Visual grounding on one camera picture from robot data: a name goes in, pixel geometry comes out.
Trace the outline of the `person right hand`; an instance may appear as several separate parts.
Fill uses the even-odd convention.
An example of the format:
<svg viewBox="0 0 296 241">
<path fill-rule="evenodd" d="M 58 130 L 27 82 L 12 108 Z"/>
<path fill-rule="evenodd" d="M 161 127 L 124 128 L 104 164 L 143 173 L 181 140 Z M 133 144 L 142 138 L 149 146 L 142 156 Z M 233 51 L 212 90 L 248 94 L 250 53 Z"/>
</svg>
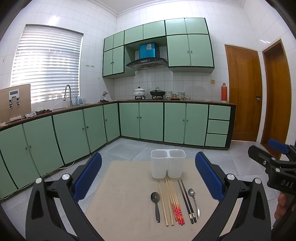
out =
<svg viewBox="0 0 296 241">
<path fill-rule="evenodd" d="M 277 201 L 278 201 L 278 203 L 277 203 L 277 207 L 276 207 L 276 210 L 275 210 L 275 213 L 274 213 L 274 218 L 276 220 L 279 220 L 287 212 L 287 208 L 286 208 L 287 196 L 284 193 L 281 193 L 279 195 Z"/>
</svg>

